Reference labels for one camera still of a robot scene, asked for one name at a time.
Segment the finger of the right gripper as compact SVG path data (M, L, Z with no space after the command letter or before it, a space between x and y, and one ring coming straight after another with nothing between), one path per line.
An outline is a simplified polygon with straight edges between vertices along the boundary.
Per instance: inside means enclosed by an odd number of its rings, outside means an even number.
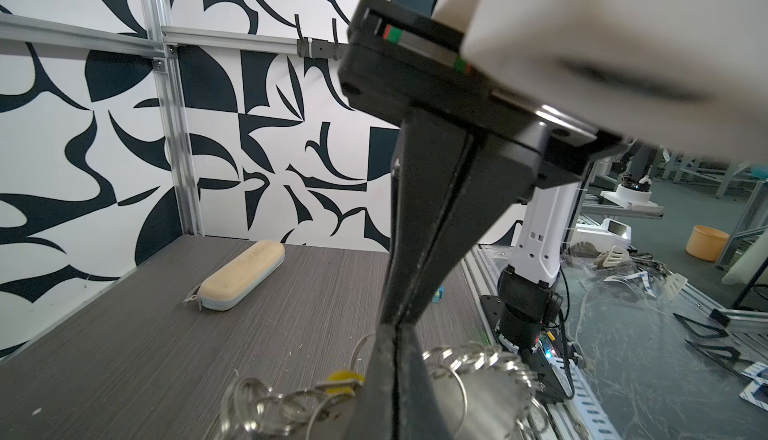
M467 151L409 293L405 324L418 322L445 276L533 186L541 163L538 152L490 137Z
M451 215L476 154L476 137L415 109L400 130L390 264L379 321L415 324L458 262L447 245Z

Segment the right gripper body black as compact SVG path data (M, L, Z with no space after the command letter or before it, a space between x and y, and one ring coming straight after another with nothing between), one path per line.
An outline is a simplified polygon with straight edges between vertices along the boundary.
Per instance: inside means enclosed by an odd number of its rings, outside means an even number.
M388 0L360 0L338 69L354 109L395 126L416 110L500 146L518 147L527 187L580 180L623 138L495 84L459 55L462 33Z

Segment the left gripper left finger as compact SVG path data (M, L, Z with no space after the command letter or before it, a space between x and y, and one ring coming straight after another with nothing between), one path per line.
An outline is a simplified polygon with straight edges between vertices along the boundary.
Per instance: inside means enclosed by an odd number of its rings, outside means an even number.
M394 439L397 433L395 414L396 386L396 329L392 325L379 325L366 380L344 433L343 439Z

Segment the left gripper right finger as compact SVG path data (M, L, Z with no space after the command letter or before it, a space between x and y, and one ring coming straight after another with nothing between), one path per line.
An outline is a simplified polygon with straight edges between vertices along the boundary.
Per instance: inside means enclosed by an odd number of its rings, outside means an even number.
M397 439L452 439L440 412L415 327L402 325L396 339Z

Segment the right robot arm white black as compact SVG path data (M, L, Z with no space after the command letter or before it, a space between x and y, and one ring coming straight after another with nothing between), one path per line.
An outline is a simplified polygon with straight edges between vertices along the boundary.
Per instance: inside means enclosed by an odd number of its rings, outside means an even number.
M438 285L514 203L528 209L502 274L502 338L531 349L555 321L559 251L588 164L618 136L502 89L462 35L388 0L360 0L339 80L350 105L399 128L391 161L384 324L418 321Z

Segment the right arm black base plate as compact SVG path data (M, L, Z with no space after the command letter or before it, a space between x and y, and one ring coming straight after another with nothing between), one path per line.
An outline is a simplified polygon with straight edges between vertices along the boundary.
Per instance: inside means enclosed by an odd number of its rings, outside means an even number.
M556 404L575 396L572 374L575 353L558 326L545 327L522 316L498 296L481 295L480 305L491 328L492 341L517 354L541 385L537 399Z

